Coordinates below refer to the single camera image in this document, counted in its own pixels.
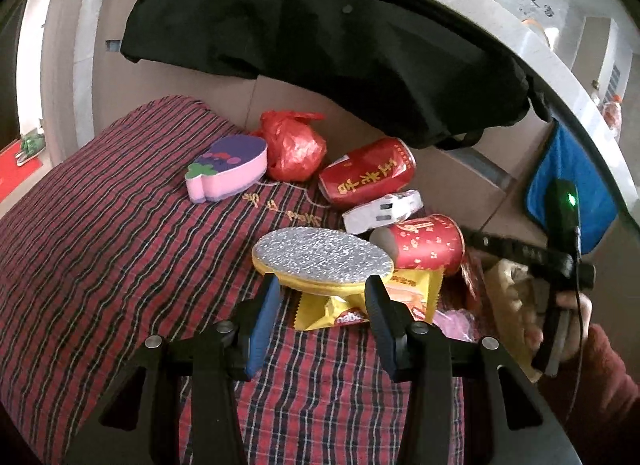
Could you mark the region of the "right hand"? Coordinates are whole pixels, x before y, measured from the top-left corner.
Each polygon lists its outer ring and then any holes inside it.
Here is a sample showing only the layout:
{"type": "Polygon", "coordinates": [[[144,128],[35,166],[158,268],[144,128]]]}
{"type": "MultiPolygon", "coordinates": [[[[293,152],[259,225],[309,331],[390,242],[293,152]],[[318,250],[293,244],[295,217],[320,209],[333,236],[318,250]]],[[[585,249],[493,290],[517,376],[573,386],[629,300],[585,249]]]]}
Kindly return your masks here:
{"type": "MultiPolygon", "coordinates": [[[[564,363],[578,355],[588,337],[592,301],[583,292],[579,294],[558,293],[555,299],[561,317],[564,318],[561,320],[559,329],[563,343],[559,361],[564,363]]],[[[522,321],[525,346],[531,355],[536,355],[546,338],[542,329],[546,316],[538,313],[533,303],[526,303],[521,309],[520,320],[522,321]]]]}

